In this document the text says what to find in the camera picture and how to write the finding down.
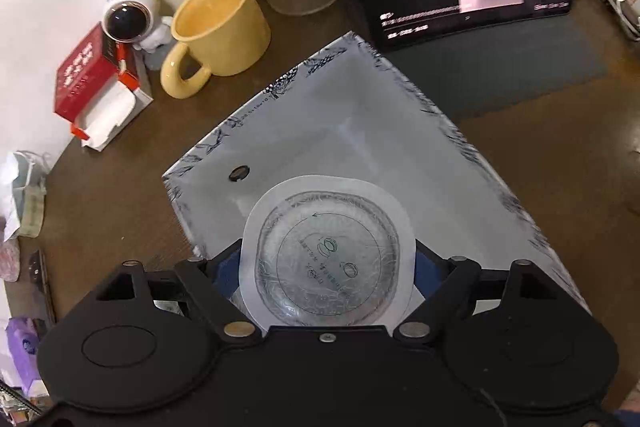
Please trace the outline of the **round white compact case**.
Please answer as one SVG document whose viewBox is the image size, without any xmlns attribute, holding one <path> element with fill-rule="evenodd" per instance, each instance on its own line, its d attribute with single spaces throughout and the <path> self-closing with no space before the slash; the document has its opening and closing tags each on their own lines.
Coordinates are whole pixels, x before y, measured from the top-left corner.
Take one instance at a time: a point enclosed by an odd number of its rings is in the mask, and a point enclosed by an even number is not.
<svg viewBox="0 0 640 427">
<path fill-rule="evenodd" d="M 263 330 L 381 325 L 408 314 L 416 236 L 381 187 L 296 176 L 270 188 L 245 223 L 240 294 Z"/>
</svg>

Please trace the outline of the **black smartphone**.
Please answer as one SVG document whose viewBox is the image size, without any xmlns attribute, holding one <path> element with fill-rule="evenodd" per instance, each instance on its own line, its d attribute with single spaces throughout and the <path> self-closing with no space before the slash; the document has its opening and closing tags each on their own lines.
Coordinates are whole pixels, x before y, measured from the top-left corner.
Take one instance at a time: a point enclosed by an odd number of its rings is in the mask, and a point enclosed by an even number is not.
<svg viewBox="0 0 640 427">
<path fill-rule="evenodd" d="M 41 249 L 37 249 L 33 254 L 30 255 L 28 262 L 28 273 L 30 280 L 37 287 L 42 296 L 44 307 L 46 308 L 47 312 L 48 321 L 51 325 L 54 325 L 58 321 L 58 319 L 56 318 L 56 313 L 51 296 L 46 257 L 44 257 L 43 251 Z"/>
</svg>

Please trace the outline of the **purple tissue pack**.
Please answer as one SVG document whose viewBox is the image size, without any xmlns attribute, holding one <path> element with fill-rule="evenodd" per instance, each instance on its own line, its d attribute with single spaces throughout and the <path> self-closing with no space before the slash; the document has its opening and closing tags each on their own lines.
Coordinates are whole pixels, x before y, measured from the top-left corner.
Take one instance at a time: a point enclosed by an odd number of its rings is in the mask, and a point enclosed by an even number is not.
<svg viewBox="0 0 640 427">
<path fill-rule="evenodd" d="M 35 323 L 27 317 L 12 317 L 6 325 L 6 340 L 24 395 L 39 398 L 48 395 L 37 365 L 39 337 Z"/>
</svg>

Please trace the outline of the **purple textured vase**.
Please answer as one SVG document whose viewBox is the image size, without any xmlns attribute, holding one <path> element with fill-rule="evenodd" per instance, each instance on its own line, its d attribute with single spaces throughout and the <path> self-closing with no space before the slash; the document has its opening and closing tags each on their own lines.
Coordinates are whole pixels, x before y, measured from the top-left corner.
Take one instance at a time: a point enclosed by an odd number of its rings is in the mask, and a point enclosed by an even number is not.
<svg viewBox="0 0 640 427">
<path fill-rule="evenodd" d="M 21 274 L 20 244 L 16 239 L 9 239 L 0 248 L 0 279 L 15 283 Z"/>
</svg>

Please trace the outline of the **crumpled face mask pile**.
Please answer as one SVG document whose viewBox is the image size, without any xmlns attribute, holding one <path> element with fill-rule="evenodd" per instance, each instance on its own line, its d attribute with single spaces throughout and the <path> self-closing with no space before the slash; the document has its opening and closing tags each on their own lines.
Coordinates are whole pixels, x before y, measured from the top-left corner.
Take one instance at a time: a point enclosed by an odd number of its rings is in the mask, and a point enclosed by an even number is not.
<svg viewBox="0 0 640 427">
<path fill-rule="evenodd" d="M 37 237 L 42 229 L 47 195 L 47 161 L 29 150 L 1 158 L 2 241 Z"/>
</svg>

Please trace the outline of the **red and white card box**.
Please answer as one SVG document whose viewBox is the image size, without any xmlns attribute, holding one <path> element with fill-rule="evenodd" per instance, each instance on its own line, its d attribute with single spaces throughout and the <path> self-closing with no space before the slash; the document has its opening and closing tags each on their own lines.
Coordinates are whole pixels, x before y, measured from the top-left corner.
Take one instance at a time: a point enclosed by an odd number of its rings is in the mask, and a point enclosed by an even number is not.
<svg viewBox="0 0 640 427">
<path fill-rule="evenodd" d="M 142 55 L 94 26 L 56 72 L 54 113 L 83 147 L 101 152 L 153 102 Z"/>
</svg>

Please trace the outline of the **yellow ceramic mug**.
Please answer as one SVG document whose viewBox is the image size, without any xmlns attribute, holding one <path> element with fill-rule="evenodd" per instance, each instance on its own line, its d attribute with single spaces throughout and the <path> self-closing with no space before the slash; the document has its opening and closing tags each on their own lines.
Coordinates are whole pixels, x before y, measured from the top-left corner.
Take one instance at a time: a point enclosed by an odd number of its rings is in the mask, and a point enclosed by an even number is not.
<svg viewBox="0 0 640 427">
<path fill-rule="evenodd" d="M 160 70 L 171 98 L 191 98 L 210 77 L 230 77 L 266 53 L 271 29 L 256 0 L 186 0 L 171 23 L 176 44 Z"/>
</svg>

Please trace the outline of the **white astronaut robot toy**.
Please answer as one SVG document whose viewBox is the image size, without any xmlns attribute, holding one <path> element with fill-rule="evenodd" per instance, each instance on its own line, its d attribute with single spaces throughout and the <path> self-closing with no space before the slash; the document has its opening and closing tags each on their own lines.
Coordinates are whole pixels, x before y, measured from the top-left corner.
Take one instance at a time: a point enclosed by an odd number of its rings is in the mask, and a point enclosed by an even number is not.
<svg viewBox="0 0 640 427">
<path fill-rule="evenodd" d="M 176 43 L 172 17 L 163 15 L 160 0 L 106 0 L 101 26 L 119 43 L 130 44 L 143 55 L 145 66 L 157 72 Z"/>
</svg>

